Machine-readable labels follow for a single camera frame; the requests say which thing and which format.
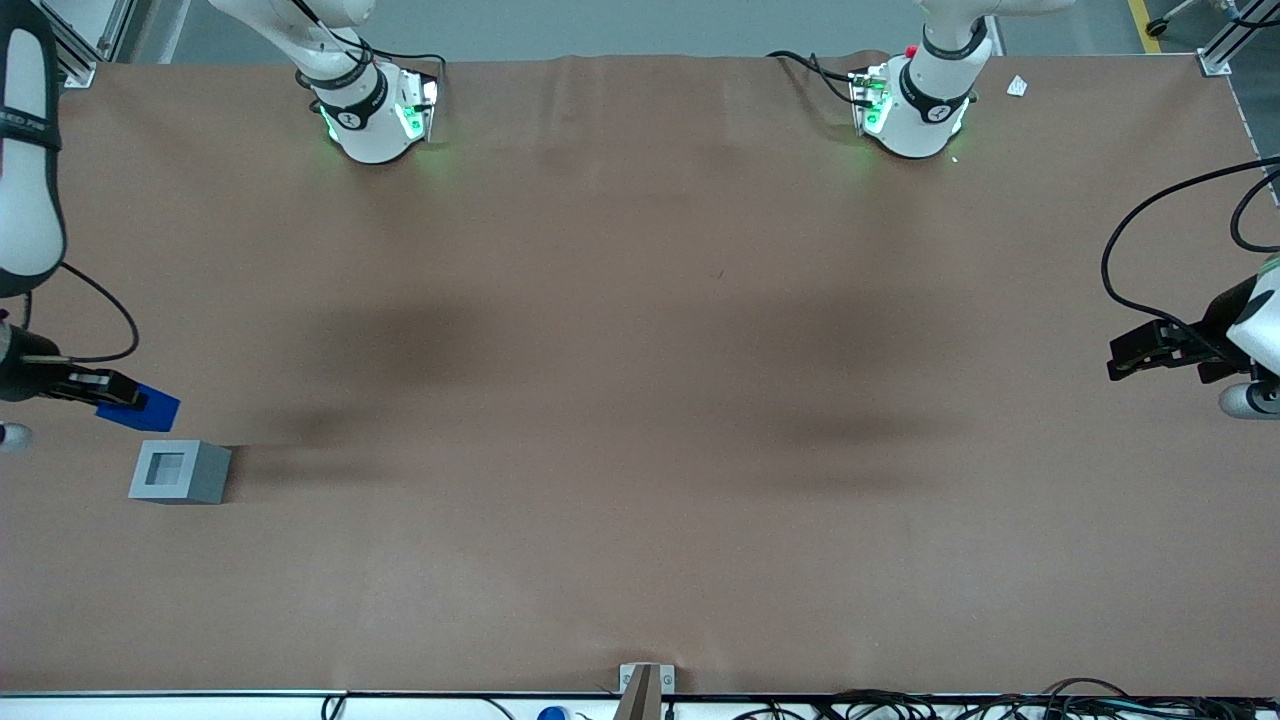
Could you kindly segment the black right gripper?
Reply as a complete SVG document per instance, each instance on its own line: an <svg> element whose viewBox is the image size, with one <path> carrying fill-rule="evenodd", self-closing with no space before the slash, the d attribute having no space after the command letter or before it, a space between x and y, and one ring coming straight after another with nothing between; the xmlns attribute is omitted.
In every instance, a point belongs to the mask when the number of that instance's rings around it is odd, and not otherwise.
<svg viewBox="0 0 1280 720"><path fill-rule="evenodd" d="M93 406L145 409L148 396L128 375L111 369L76 368L64 364L27 363L27 356L60 357L61 350L51 340L24 331L8 322L1 325L1 401L9 404L44 397L70 400ZM63 382L77 388L70 397Z"/></svg>

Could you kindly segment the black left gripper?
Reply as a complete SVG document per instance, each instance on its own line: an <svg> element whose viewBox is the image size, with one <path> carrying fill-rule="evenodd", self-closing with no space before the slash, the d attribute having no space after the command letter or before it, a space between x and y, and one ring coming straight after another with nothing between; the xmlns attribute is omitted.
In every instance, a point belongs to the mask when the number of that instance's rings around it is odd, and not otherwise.
<svg viewBox="0 0 1280 720"><path fill-rule="evenodd" d="M1254 286L1256 278L1251 275L1221 292L1208 304L1204 315L1190 324L1212 348L1166 320L1149 320L1111 340L1108 379L1119 382L1138 372L1181 366L1196 366L1201 384L1206 386L1253 375L1253 361L1228 338L1228 331L1243 314Z"/></svg>

